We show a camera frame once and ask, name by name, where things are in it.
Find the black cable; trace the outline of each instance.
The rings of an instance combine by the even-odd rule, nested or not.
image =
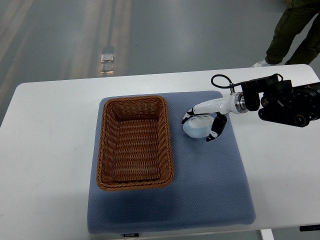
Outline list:
[[[229,86],[220,86],[220,85],[215,84],[215,83],[214,83],[214,79],[215,79],[216,77],[223,77],[223,78],[227,79],[227,80],[229,81]],[[223,74],[216,74],[216,75],[214,75],[214,76],[211,78],[211,84],[212,84],[213,86],[215,86],[216,88],[219,88],[219,89],[231,89],[231,88],[234,88],[234,87],[236,87],[236,86],[241,85],[241,83],[233,84],[232,81],[231,81],[231,79],[230,79],[229,77],[227,77],[226,75],[223,75]]]
[[[282,75],[280,75],[279,73],[276,73],[275,75],[277,75],[277,76],[279,76],[281,78],[280,82],[282,82],[284,80],[284,77]],[[215,84],[214,83],[214,79],[216,77],[223,77],[223,78],[227,79],[229,81],[229,86],[220,86],[220,85]],[[245,81],[234,84],[234,83],[232,83],[231,79],[228,76],[223,75],[223,74],[216,74],[211,78],[211,84],[213,86],[215,86],[216,88],[219,88],[219,89],[231,89],[231,88],[239,86],[239,85],[241,85],[243,83],[245,83]]]

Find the person's leg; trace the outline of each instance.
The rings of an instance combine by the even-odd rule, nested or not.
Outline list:
[[[314,19],[312,26],[287,65],[290,64],[310,64],[320,53],[320,14]]]
[[[273,40],[266,51],[268,64],[279,64],[287,55],[295,36],[317,14],[317,1],[291,0],[274,30]]]

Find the blue cushion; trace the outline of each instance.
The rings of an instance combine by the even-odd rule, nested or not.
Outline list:
[[[92,234],[141,233],[252,224],[256,218],[232,125],[210,142],[191,138],[181,120],[194,105],[222,98],[217,91],[159,93],[168,103],[174,179],[163,188],[103,191],[96,183],[101,116],[99,106],[87,223]]]

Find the brown woven basket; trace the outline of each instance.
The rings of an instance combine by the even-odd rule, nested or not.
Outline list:
[[[167,186],[174,178],[167,101],[121,97],[103,107],[96,182],[105,191]]]

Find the gray floor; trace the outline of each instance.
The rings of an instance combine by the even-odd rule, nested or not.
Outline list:
[[[21,83],[250,67],[265,57],[286,8],[284,0],[0,0],[0,6],[0,123]],[[105,49],[114,51],[109,75],[99,71]],[[320,77],[320,57],[310,65]],[[320,232],[297,227],[273,232],[276,240],[320,239]],[[254,231],[198,239],[261,237]]]

